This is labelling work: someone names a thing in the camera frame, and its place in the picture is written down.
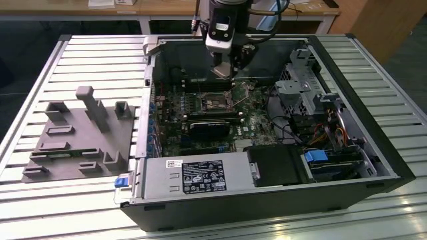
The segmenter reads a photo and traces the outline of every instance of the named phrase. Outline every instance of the warning label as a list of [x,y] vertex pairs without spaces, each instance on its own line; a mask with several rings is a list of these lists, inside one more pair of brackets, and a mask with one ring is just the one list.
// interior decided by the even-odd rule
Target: warning label
[[184,194],[202,194],[226,190],[222,161],[181,164]]

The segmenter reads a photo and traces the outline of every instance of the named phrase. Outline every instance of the cable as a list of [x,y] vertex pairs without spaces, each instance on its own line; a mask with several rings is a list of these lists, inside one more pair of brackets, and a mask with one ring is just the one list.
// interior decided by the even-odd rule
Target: cable
[[280,0],[276,0],[276,3],[277,3],[277,11],[261,11],[261,10],[248,9],[246,12],[250,15],[257,15],[257,16],[277,16],[277,15],[281,15],[284,13],[284,11],[288,9],[290,0],[285,0],[282,9],[280,7],[280,5],[281,5],[280,4]]
[[197,0],[194,3],[194,13],[193,13],[192,21],[190,21],[190,32],[192,33],[197,32],[198,9],[200,9],[200,0]]
[[[280,11],[280,14],[277,15],[277,23],[274,24],[273,26],[273,29],[272,29],[272,32],[269,34],[268,37],[260,39],[260,40],[254,40],[254,39],[249,39],[248,42],[250,44],[261,44],[264,42],[266,42],[269,39],[272,39],[277,32],[278,32],[278,28],[280,28],[280,24],[281,24],[281,13],[286,10],[288,6],[289,6],[289,3],[290,3],[290,0],[285,0],[285,4],[284,4],[284,7],[282,7],[282,10]],[[276,4],[277,4],[277,9],[281,9],[281,5],[280,5],[280,0],[276,0]]]
[[293,32],[296,31],[296,25],[297,25],[297,22],[298,22],[298,18],[300,18],[300,13],[302,13],[302,11],[297,10],[296,9],[296,5],[293,3],[290,3],[293,5],[293,8],[289,8],[290,10],[293,10],[296,12],[296,20],[294,20],[294,24],[293,24]]
[[286,133],[293,139],[294,141],[297,142],[297,144],[302,145],[302,146],[306,146],[306,144],[302,142],[302,140],[298,138],[298,136],[296,136],[293,134],[293,132],[288,131],[284,129],[284,127],[280,127],[273,121],[272,121],[272,118],[269,116],[269,113],[268,113],[268,103],[269,103],[269,98],[270,98],[270,95],[273,93],[273,90],[274,90],[274,87],[272,86],[269,88],[269,91],[268,91],[268,95],[266,95],[266,101],[265,101],[265,113],[266,113],[266,118],[268,118],[268,121],[272,123],[272,125],[281,130],[281,133]]

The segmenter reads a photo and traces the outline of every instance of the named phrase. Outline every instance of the barcode sticker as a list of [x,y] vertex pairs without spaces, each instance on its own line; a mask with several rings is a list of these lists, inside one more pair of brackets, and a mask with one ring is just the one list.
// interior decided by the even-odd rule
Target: barcode sticker
[[182,160],[168,160],[165,161],[165,168],[181,168],[182,167]]

